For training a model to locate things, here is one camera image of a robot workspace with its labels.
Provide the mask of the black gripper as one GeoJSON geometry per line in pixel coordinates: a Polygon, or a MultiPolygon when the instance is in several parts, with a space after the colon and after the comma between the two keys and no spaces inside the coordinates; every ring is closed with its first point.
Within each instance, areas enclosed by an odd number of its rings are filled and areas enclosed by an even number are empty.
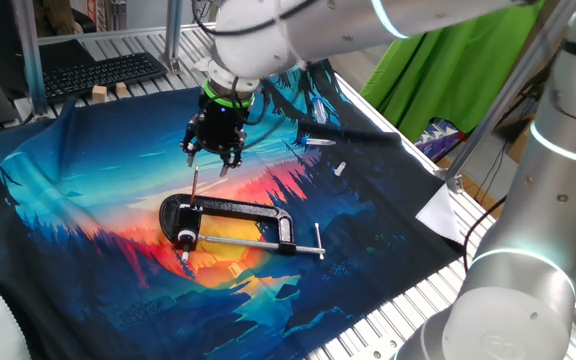
{"type": "Polygon", "coordinates": [[[199,111],[190,122],[191,139],[180,142],[181,150],[187,155],[187,165],[193,165],[201,146],[220,155],[223,162],[220,177],[240,167],[246,138],[243,126],[249,113],[249,104],[232,103],[224,97],[201,97],[199,111]]]}

